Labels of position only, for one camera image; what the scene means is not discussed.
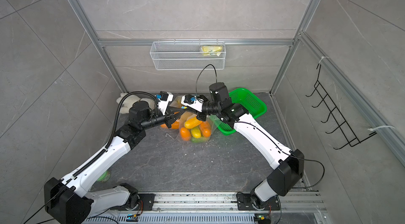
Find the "white plush toy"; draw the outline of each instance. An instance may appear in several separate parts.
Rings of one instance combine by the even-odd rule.
[[[117,99],[117,103],[119,104],[119,102],[121,101],[121,99],[128,93],[121,93],[121,97],[119,97]],[[150,98],[142,98],[140,99],[138,96],[136,95],[130,95],[128,96],[124,102],[122,103],[122,107],[121,110],[119,110],[120,114],[126,114],[129,113],[129,109],[132,107],[132,105],[137,102],[137,101],[146,101],[149,104],[149,108],[150,109],[154,109],[155,108],[155,101],[150,99]]]

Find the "cable tie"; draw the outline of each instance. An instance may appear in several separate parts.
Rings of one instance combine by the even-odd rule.
[[[321,64],[321,61],[322,61],[322,59],[324,59],[324,58],[330,58],[330,57],[328,57],[328,56],[322,56],[322,57],[321,57],[321,60],[319,60],[318,64]]]
[[[392,125],[380,125],[380,126],[377,126],[377,127],[374,127],[374,128],[368,128],[367,130],[369,130],[369,131],[375,131],[375,130],[377,130],[377,129],[380,129],[380,128],[385,128],[385,127],[388,127],[388,128],[393,128],[393,129],[395,129],[395,127],[393,127]]]

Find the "wall hooks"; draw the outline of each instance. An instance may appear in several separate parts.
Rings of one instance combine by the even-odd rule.
[[[338,126],[337,126],[333,131],[331,131],[331,132],[325,132],[325,133],[331,134],[331,133],[335,132],[337,129],[340,129],[340,131],[342,132],[343,136],[345,137],[347,143],[346,143],[345,145],[339,147],[339,148],[335,148],[335,147],[334,147],[333,149],[339,150],[339,149],[344,148],[344,147],[347,146],[347,145],[350,145],[351,147],[353,147],[353,146],[356,146],[357,144],[362,143],[363,141],[367,140],[368,138],[370,138],[370,137],[376,135],[376,134],[377,134],[376,132],[372,132],[372,133],[369,134],[369,136],[368,136],[367,138],[365,138],[365,139],[363,139],[363,140],[359,140],[359,138],[357,137],[357,135],[354,133],[352,127],[349,125],[349,123],[347,122],[347,120],[346,120],[345,117],[343,116],[342,112],[337,108],[337,106],[336,106],[335,102],[332,100],[331,96],[327,93],[326,89],[322,86],[321,82],[319,82],[319,74],[320,74],[320,72],[321,72],[321,64],[318,64],[318,66],[316,67],[316,69],[318,69],[318,77],[317,77],[317,79],[316,79],[315,84],[313,85],[313,87],[314,87],[315,89],[312,91],[311,95],[305,95],[305,96],[306,96],[306,97],[311,97],[311,96],[315,93],[315,91],[316,91],[316,92],[318,93],[318,95],[322,98],[322,100],[321,100],[321,102],[319,102],[318,105],[312,106],[312,107],[313,107],[313,108],[317,108],[317,107],[319,107],[319,105],[321,105],[321,103],[324,103],[324,104],[326,105],[326,107],[328,108],[328,110],[329,110],[328,118],[327,118],[325,121],[322,121],[322,120],[321,120],[321,122],[322,122],[322,123],[326,123],[326,122],[329,120],[329,118],[332,116],[332,118],[333,118],[333,119],[335,120],[335,122],[337,123]],[[321,88],[321,89],[326,93],[325,96],[322,97],[322,95],[321,95],[321,93],[319,92],[318,88]],[[333,104],[332,107],[329,107],[329,105],[328,105],[327,102],[325,101],[326,98],[329,98],[329,99],[331,100],[331,102],[332,102],[332,104]],[[335,115],[333,115],[332,112],[333,112],[334,110],[337,110],[337,111],[339,112],[339,114],[341,115],[341,117],[343,118],[343,122],[342,122],[342,123],[339,124],[338,121],[337,121],[337,119],[336,119],[336,117],[335,117]],[[347,126],[349,127],[349,129],[350,129],[351,132],[353,133],[354,138],[353,138],[352,140],[349,140],[349,139],[347,138],[347,135],[346,135],[345,132],[343,131],[342,125],[344,125],[344,124],[347,124]]]

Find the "gray tile wall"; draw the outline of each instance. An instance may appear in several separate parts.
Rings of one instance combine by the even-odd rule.
[[[309,0],[80,2],[99,34],[113,38],[292,38]]]
[[[309,0],[79,0],[103,39],[292,38]],[[268,91],[287,47],[227,48],[220,80]],[[157,71],[150,47],[107,47],[128,90],[188,92],[196,70]],[[201,79],[206,91],[212,80]]]
[[[327,120],[328,109],[325,104],[312,107],[321,101],[316,93],[305,96],[313,91],[317,64],[309,49],[301,45],[275,94],[296,147],[306,158],[325,165],[325,177],[314,189],[320,191],[333,223],[401,223],[405,218],[405,169],[378,135],[354,147],[333,149],[347,143],[343,134],[339,130],[326,134],[336,128],[336,122],[332,118],[320,122]],[[319,79],[355,134],[365,139],[370,125],[323,69]],[[334,115],[343,121],[337,111]],[[349,128],[343,130],[351,136]],[[306,162],[305,171],[312,184],[322,174],[317,163]]]
[[[129,91],[195,91],[200,70],[156,70],[149,46],[108,46],[106,50]],[[218,81],[230,91],[245,87],[268,92],[288,46],[228,46],[226,50],[225,69],[217,70]],[[198,90],[207,91],[214,82],[214,71],[205,70]]]
[[[119,89],[67,0],[0,0],[0,47],[0,223],[22,223],[102,145]]]
[[[321,0],[307,33],[405,137],[404,0]]]

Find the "wire mesh basket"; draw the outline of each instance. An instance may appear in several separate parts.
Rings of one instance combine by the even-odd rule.
[[[223,49],[211,54],[201,52],[200,47],[207,45]],[[226,50],[222,41],[159,41],[152,44],[150,54],[157,70],[203,69],[208,64],[213,64],[215,69],[225,67]]]

